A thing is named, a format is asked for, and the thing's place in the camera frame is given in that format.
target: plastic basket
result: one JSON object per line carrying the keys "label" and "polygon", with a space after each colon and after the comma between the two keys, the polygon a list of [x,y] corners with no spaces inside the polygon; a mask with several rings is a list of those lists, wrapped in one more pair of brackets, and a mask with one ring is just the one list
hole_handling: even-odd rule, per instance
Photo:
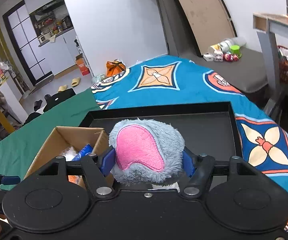
{"label": "plastic basket", "polygon": [[280,82],[288,83],[288,65],[284,64],[281,61],[279,61],[279,77],[280,77]]}

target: pink patch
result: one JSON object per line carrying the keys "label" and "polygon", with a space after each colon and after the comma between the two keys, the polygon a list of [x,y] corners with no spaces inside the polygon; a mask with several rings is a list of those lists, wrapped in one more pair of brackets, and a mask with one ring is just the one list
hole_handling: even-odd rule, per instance
{"label": "pink patch", "polygon": [[122,128],[116,139],[116,163],[121,170],[140,163],[151,170],[162,171],[162,159],[152,134],[144,127],[132,124]]}

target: blue package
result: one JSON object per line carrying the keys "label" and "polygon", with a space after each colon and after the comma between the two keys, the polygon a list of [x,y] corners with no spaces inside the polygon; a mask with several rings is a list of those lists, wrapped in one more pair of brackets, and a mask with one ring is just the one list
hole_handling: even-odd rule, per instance
{"label": "blue package", "polygon": [[72,161],[79,161],[85,155],[92,153],[92,150],[93,150],[92,146],[87,144],[82,150],[78,152],[78,154],[73,158]]}

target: countertop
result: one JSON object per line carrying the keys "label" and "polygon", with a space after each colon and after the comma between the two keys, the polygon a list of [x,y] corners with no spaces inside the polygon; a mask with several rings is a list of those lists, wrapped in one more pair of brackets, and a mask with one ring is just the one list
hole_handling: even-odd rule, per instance
{"label": "countertop", "polygon": [[[64,34],[64,33],[66,33],[66,32],[68,32],[68,31],[70,31],[70,30],[72,30],[72,29],[74,29],[74,27],[67,28],[67,29],[61,31],[61,32],[58,33],[58,34],[55,34],[55,38],[58,37],[58,36],[60,36],[60,35],[62,35],[62,34]],[[46,41],[42,42],[42,43],[39,45],[39,47],[43,46],[44,44],[47,44],[49,41],[50,41],[50,40],[46,40]]]}

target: pink stitching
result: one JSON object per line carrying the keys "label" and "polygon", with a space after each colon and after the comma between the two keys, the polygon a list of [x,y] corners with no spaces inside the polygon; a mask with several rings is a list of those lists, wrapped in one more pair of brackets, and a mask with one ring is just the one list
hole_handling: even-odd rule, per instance
{"label": "pink stitching", "polygon": [[[120,132],[121,132],[122,130],[124,130],[125,128],[127,128],[127,127],[137,127],[137,128],[140,128],[140,129],[143,130],[143,131],[148,131],[146,128],[144,128],[143,126],[140,126],[140,125],[138,125],[138,124],[131,124],[131,125],[127,125],[127,126],[123,127],[121,130],[119,130],[119,132],[118,132],[118,134],[117,134],[117,137],[116,137],[116,152],[117,152],[117,146],[118,146],[117,140],[118,140],[118,137],[119,137],[119,135],[120,135]],[[161,154],[160,154],[160,152],[159,152],[159,150],[158,150],[158,148],[157,148],[156,142],[155,142],[155,140],[153,140],[152,138],[151,138],[150,140],[151,140],[151,142],[153,143],[155,150],[159,153],[158,157],[159,157],[160,160],[162,161],[162,168],[161,168],[161,169],[156,169],[156,168],[153,168],[152,166],[150,166],[150,165],[148,165],[148,164],[146,164],[146,163],[141,162],[140,160],[131,160],[131,162],[127,165],[127,167],[124,168],[124,169],[122,169],[122,171],[124,171],[124,170],[126,170],[127,168],[129,168],[129,166],[131,166],[133,163],[140,163],[140,164],[142,164],[142,165],[144,165],[144,166],[146,166],[146,167],[148,167],[148,168],[150,168],[151,170],[154,170],[154,171],[162,171],[162,170],[164,169],[165,163],[164,163],[164,160],[163,160],[163,158],[162,158],[162,156],[161,156]]]}

